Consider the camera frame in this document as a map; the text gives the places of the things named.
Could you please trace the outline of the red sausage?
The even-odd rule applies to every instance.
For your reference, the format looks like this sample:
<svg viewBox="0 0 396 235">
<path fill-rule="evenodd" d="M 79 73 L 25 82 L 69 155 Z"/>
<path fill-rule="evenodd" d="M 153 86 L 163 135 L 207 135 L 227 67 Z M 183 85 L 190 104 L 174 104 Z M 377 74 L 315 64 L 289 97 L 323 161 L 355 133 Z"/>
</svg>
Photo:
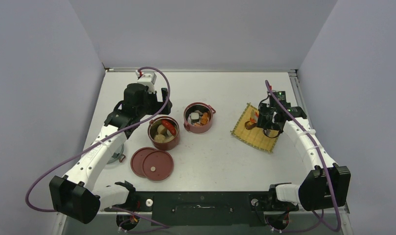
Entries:
<svg viewBox="0 0 396 235">
<path fill-rule="evenodd" d="M 176 136 L 177 130 L 175 126 L 166 119 L 162 120 L 162 125 L 171 133 L 171 135 Z"/>
</svg>

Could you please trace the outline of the white rice ball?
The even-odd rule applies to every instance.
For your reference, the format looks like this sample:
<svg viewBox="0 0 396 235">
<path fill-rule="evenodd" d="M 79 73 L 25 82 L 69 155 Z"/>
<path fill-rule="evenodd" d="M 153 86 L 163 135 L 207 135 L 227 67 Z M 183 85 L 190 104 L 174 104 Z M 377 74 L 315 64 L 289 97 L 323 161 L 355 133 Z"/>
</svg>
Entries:
<svg viewBox="0 0 396 235">
<path fill-rule="evenodd" d="M 191 120 L 192 123 L 199 122 L 199 121 L 200 121 L 200 115 L 199 115 L 199 113 L 197 113 L 197 112 L 192 112 L 192 113 L 190 114 L 190 120 Z"/>
</svg>

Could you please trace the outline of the orange food pieces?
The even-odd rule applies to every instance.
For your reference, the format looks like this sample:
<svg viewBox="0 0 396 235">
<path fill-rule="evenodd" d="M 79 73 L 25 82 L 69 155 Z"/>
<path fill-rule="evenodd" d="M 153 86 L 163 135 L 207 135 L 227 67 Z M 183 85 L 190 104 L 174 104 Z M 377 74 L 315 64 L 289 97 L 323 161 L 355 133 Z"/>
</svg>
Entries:
<svg viewBox="0 0 396 235">
<path fill-rule="evenodd" d="M 208 112 L 206 112 L 206 113 L 203 113 L 203 114 L 200 116 L 200 121 L 194 123 L 194 125 L 195 125 L 195 126 L 204 126 L 204 125 L 206 125 L 206 124 L 209 122 L 209 120 L 210 120 L 209 114 L 208 114 Z"/>
</svg>

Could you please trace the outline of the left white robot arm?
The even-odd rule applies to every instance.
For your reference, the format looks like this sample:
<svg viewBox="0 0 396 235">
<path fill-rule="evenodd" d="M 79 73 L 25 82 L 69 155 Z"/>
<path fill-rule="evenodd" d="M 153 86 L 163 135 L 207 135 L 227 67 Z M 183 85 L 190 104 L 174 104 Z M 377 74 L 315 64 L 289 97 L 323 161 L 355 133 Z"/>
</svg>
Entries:
<svg viewBox="0 0 396 235">
<path fill-rule="evenodd" d="M 110 188 L 95 190 L 100 173 L 115 151 L 123 145 L 134 130 L 146 122 L 145 116 L 153 118 L 169 114 L 171 109 L 170 88 L 162 88 L 163 101 L 157 100 L 156 91 L 150 85 L 131 83 L 109 113 L 97 138 L 83 151 L 77 163 L 62 177 L 54 176 L 49 190 L 54 210 L 83 224 L 90 223 L 97 213 L 114 205 L 129 211 L 136 204 L 133 187 L 128 182 L 116 182 Z"/>
</svg>

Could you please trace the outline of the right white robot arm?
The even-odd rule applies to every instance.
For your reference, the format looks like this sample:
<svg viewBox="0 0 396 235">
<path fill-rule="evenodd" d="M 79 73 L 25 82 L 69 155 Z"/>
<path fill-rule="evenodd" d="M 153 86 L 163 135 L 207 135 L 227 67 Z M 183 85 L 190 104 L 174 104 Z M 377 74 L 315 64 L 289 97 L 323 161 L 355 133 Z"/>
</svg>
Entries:
<svg viewBox="0 0 396 235">
<path fill-rule="evenodd" d="M 256 126 L 269 138 L 281 134 L 290 138 L 307 170 L 301 184 L 280 183 L 271 185 L 267 195 L 268 206 L 274 210 L 288 203 L 299 204 L 307 211 L 328 209 L 346 204 L 351 178 L 347 166 L 338 165 L 325 151 L 311 127 L 307 115 L 299 106 L 286 101 L 284 91 L 275 91 L 258 106 Z"/>
</svg>

